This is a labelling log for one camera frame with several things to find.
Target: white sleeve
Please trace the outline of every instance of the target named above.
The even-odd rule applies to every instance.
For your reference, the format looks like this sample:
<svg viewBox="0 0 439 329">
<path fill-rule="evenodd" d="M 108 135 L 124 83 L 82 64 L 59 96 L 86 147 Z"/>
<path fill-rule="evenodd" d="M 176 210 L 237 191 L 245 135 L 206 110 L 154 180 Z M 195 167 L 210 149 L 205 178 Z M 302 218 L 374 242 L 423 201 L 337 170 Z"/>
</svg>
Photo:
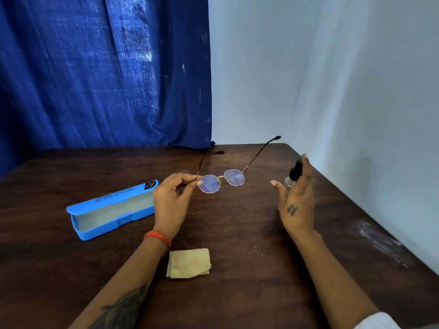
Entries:
<svg viewBox="0 0 439 329">
<path fill-rule="evenodd" d="M 379 312 L 365 318 L 354 329 L 400 329 L 400 328 L 388 314 Z"/>
</svg>

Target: forearm tattoo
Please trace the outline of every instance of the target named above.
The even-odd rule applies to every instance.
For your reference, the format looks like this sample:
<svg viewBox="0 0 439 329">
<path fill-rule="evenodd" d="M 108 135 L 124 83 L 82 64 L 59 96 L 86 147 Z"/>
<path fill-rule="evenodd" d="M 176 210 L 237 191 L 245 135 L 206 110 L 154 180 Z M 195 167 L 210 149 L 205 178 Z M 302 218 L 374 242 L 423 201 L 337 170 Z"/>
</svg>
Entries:
<svg viewBox="0 0 439 329">
<path fill-rule="evenodd" d="M 296 214 L 297 209 L 299 209 L 299 207 L 296 207 L 294 204 L 292 204 L 287 209 L 287 211 L 290 213 L 291 216 L 294 216 Z"/>
<path fill-rule="evenodd" d="M 130 329 L 134 328 L 140 306 L 146 293 L 146 283 L 122 297 L 115 304 L 103 306 L 104 313 L 97 318 L 91 329 Z"/>
</svg>

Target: clear plastic bottle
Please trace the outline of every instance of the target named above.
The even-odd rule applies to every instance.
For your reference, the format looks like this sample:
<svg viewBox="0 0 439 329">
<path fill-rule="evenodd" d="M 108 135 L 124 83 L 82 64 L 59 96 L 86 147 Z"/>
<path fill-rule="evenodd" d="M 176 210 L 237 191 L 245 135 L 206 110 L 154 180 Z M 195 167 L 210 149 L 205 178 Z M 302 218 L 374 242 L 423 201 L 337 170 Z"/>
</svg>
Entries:
<svg viewBox="0 0 439 329">
<path fill-rule="evenodd" d="M 299 159 L 296 161 L 296 165 L 291 169 L 290 175 L 285 178 L 284 186 L 287 190 L 287 195 L 290 193 L 291 189 L 296 184 L 297 180 L 299 180 L 302 175 L 302 160 Z"/>
</svg>

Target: red thread bracelet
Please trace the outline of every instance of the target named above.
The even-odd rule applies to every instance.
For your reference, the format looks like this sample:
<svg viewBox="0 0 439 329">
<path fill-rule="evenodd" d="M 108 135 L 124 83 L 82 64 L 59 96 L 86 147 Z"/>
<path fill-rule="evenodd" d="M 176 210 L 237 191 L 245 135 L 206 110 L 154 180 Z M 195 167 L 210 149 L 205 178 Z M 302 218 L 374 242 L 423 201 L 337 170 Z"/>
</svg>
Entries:
<svg viewBox="0 0 439 329">
<path fill-rule="evenodd" d="M 147 234 L 145 234 L 145 236 L 143 237 L 143 239 L 145 239 L 147 236 L 153 236 L 154 238 L 160 239 L 162 240 L 165 244 L 168 245 L 168 247 L 166 248 L 165 252 L 163 253 L 162 257 L 166 255 L 166 253 L 168 252 L 169 248 L 171 248 L 172 243 L 160 232 L 157 231 L 149 231 Z"/>
</svg>

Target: wooden table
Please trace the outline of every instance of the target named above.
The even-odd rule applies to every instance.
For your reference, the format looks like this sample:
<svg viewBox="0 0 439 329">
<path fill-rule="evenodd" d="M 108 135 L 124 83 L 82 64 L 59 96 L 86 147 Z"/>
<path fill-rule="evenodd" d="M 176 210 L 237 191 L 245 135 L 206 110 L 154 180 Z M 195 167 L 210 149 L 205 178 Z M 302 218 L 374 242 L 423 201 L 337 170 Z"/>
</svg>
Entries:
<svg viewBox="0 0 439 329">
<path fill-rule="evenodd" d="M 243 169 L 260 145 L 216 146 L 202 172 Z M 3 328 L 68 326 L 141 242 L 154 217 L 81 241 L 68 205 L 172 172 L 195 173 L 203 153 L 181 148 L 51 150 L 0 179 L 0 322 Z M 157 270 L 139 327 L 326 328 L 304 263 L 277 212 L 270 180 L 283 181 L 299 158 L 270 144 L 241 187 L 196 191 L 173 249 L 208 248 L 210 275 L 165 278 Z M 316 230 L 378 307 L 402 328 L 439 322 L 439 278 L 414 255 L 407 267 L 350 232 L 377 225 L 315 172 Z"/>
</svg>

